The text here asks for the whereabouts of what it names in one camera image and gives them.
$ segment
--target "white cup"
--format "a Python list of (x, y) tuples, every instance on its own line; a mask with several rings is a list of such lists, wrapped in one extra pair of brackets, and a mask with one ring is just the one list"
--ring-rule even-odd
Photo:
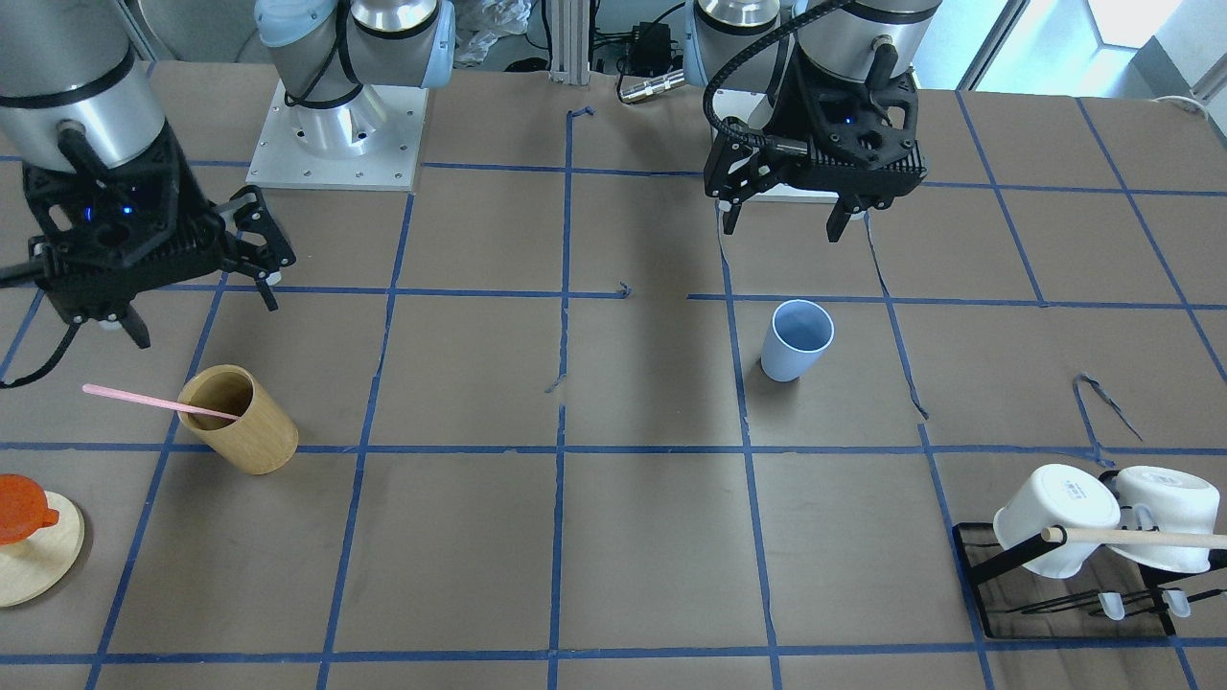
[(763, 339), (762, 367), (773, 381), (794, 381), (818, 361), (836, 338), (836, 322), (826, 309), (805, 300), (775, 307)]
[[(1214, 534), (1218, 518), (1218, 490), (1209, 481), (1174, 469), (1137, 465), (1117, 474), (1121, 527), (1187, 534)], [(1210, 549), (1109, 544), (1109, 549), (1139, 564), (1168, 572), (1206, 572)]]
[[(1069, 465), (1049, 464), (1031, 473), (1027, 481), (993, 517), (993, 533), (1002, 549), (1038, 534), (1045, 527), (1115, 529), (1120, 507), (1098, 479)], [(1064, 580), (1082, 570), (1099, 544), (1065, 544), (1022, 567), (1036, 575)]]

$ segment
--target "plastic bag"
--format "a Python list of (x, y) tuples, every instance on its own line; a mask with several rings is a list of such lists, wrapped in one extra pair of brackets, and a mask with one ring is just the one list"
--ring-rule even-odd
[(531, 0), (453, 0), (456, 7), (454, 65), (480, 65), (490, 48), (504, 36), (526, 33)]

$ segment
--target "white mounting plate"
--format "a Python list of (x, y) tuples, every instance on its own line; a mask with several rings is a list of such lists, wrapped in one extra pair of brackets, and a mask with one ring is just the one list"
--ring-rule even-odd
[[(755, 108), (762, 103), (762, 93), (751, 93), (748, 91), (725, 91), (720, 90), (715, 92), (715, 98), (712, 99), (712, 104), (715, 106), (715, 112), (721, 118), (734, 115), (741, 118), (742, 120), (750, 122), (751, 113)], [(715, 138), (715, 130), (712, 130), (713, 139)], [(777, 184), (767, 192), (755, 194), (746, 203), (751, 201), (791, 201), (794, 204), (834, 204), (839, 200), (839, 195), (834, 192), (811, 192), (809, 189), (794, 189), (787, 184)]]
[(279, 81), (260, 140), (252, 153), (247, 182), (275, 189), (412, 192), (428, 92), (409, 86), (368, 88), (374, 88), (394, 113), (393, 125), (400, 129), (400, 146), (355, 158), (315, 156), (298, 142), (296, 118), (285, 104), (286, 88)]

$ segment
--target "pink stick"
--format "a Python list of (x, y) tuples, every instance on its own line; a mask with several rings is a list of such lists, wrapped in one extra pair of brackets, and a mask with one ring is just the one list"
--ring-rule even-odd
[(218, 413), (217, 410), (206, 410), (204, 408), (196, 408), (194, 405), (184, 405), (183, 403), (174, 403), (172, 400), (163, 400), (161, 398), (150, 398), (148, 395), (141, 395), (139, 393), (129, 393), (126, 390), (118, 390), (115, 388), (107, 388), (104, 386), (94, 386), (92, 383), (86, 383), (81, 387), (81, 390), (90, 393), (91, 395), (102, 395), (103, 398), (114, 398), (115, 400), (124, 400), (126, 403), (136, 403), (137, 405), (150, 405), (153, 408), (163, 408), (167, 410), (177, 410), (180, 413), (191, 413), (196, 415), (209, 415), (215, 417), (228, 419), (231, 421), (237, 421), (236, 415), (228, 413)]

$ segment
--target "wooden coaster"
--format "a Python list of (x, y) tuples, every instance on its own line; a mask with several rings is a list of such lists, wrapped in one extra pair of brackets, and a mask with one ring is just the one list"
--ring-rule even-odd
[(85, 543), (81, 511), (64, 496), (47, 492), (47, 505), (60, 522), (16, 544), (0, 546), (0, 608), (28, 602), (64, 577)]

